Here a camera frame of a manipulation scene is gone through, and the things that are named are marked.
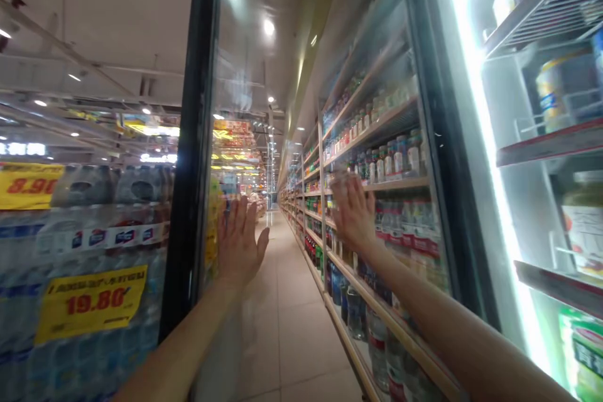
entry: store shelf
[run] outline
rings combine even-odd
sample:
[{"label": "store shelf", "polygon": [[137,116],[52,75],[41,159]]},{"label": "store shelf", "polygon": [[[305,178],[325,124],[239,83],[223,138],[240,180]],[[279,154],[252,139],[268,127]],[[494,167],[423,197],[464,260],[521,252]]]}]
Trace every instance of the store shelf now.
[{"label": "store shelf", "polygon": [[367,72],[364,80],[358,86],[354,94],[350,97],[347,104],[341,109],[337,117],[333,120],[331,125],[327,128],[326,132],[322,136],[322,141],[330,135],[333,129],[338,125],[340,121],[343,121],[350,112],[358,106],[361,99],[364,99],[369,92],[369,89],[374,85],[375,81],[379,78],[381,72],[387,68],[390,63],[400,54],[404,44],[399,39],[399,35],[396,35],[396,39],[389,43],[385,49],[379,54],[377,60],[373,63],[371,69]]},{"label": "store shelf", "polygon": [[336,156],[325,161],[324,166],[330,165],[356,146],[360,146],[361,144],[368,146],[369,143],[375,143],[376,139],[377,141],[382,141],[384,137],[387,137],[392,132],[399,131],[402,133],[402,131],[409,129],[418,123],[419,117],[416,108],[416,99],[411,99],[407,103],[386,112],[385,115],[372,123],[364,133],[351,140]]},{"label": "store shelf", "polygon": [[450,402],[460,402],[461,400],[464,400],[463,397],[465,394],[460,389],[460,385],[425,341],[417,333],[412,331],[408,324],[399,317],[371,287],[360,280],[350,266],[345,264],[332,251],[327,252],[327,256],[333,261],[350,284],[354,286],[364,301],[377,313],[379,318],[381,318],[392,333],[396,335],[406,351],[413,356],[448,400]]},{"label": "store shelf", "polygon": [[306,181],[306,180],[310,179],[312,176],[314,176],[316,173],[318,173],[319,171],[320,171],[320,167],[318,167],[316,170],[308,173],[308,175],[306,177],[304,177],[303,179]]},{"label": "store shelf", "polygon": [[496,165],[515,165],[601,148],[603,148],[603,119],[594,119],[499,149]]},{"label": "store shelf", "polygon": [[[429,178],[427,176],[405,178],[395,181],[382,182],[378,184],[367,184],[363,187],[365,192],[383,192],[385,190],[402,190],[404,188],[429,187]],[[325,195],[332,194],[333,190],[325,190]]]},{"label": "store shelf", "polygon": [[303,161],[303,164],[306,165],[306,163],[308,163],[308,160],[310,160],[317,151],[318,151],[318,144],[316,145],[316,147],[314,147],[314,150],[310,153],[310,155],[308,155],[308,158]]},{"label": "store shelf", "polygon": [[559,44],[588,38],[601,24],[601,0],[521,0],[488,37],[486,58],[526,45]]},{"label": "store shelf", "polygon": [[335,324],[337,333],[347,349],[348,355],[354,363],[354,367],[362,381],[362,385],[367,392],[367,396],[371,402],[389,402],[389,395],[381,391],[375,384],[371,369],[371,356],[369,355],[369,345],[367,342],[353,339],[341,319],[341,308],[336,306],[329,297],[325,294],[325,305],[327,311],[331,314],[331,319]]},{"label": "store shelf", "polygon": [[519,280],[549,297],[603,320],[603,280],[569,276],[515,261]]},{"label": "store shelf", "polygon": [[312,212],[311,210],[304,210],[304,212],[306,213],[306,215],[309,215],[310,217],[315,218],[318,221],[322,221],[322,216]]},{"label": "store shelf", "polygon": [[306,232],[308,233],[308,235],[309,235],[309,236],[310,236],[312,239],[314,239],[314,241],[315,241],[315,242],[316,242],[318,245],[320,245],[320,247],[321,247],[322,249],[325,249],[325,248],[322,246],[322,239],[321,239],[321,238],[319,238],[319,237],[317,236],[317,234],[316,234],[314,231],[312,231],[312,230],[311,230],[311,229],[309,229],[309,228],[306,228]]}]

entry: floor tile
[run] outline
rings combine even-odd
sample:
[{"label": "floor tile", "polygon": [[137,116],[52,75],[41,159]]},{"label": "floor tile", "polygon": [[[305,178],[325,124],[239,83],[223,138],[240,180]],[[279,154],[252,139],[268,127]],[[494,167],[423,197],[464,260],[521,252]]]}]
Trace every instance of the floor tile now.
[{"label": "floor tile", "polygon": [[350,366],[323,301],[279,309],[281,385]]},{"label": "floor tile", "polygon": [[325,374],[281,389],[281,402],[361,402],[362,391],[353,370]]}]

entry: light fixture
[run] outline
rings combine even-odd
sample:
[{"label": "light fixture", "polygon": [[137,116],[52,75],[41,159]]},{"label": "light fixture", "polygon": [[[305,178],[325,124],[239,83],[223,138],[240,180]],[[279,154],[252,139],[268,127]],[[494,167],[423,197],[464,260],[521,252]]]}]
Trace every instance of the light fixture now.
[{"label": "light fixture", "polygon": [[266,32],[268,36],[274,34],[274,24],[268,19],[264,19],[264,32]]}]

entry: price label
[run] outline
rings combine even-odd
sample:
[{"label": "price label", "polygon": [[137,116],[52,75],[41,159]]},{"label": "price label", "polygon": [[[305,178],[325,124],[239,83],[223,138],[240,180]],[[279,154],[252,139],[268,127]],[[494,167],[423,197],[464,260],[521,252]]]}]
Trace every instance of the price label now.
[{"label": "price label", "polygon": [[140,305],[146,274],[144,265],[51,280],[35,343],[127,327]]},{"label": "price label", "polygon": [[0,210],[49,209],[63,165],[0,162]]}]

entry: tiled floor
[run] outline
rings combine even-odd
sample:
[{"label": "tiled floor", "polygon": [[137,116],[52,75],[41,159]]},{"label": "tiled floor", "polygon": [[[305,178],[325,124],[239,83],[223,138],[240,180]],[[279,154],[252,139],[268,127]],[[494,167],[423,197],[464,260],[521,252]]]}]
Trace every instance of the tiled floor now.
[{"label": "tiled floor", "polygon": [[335,327],[293,233],[268,212],[270,242],[243,303],[239,400],[362,401]]}]

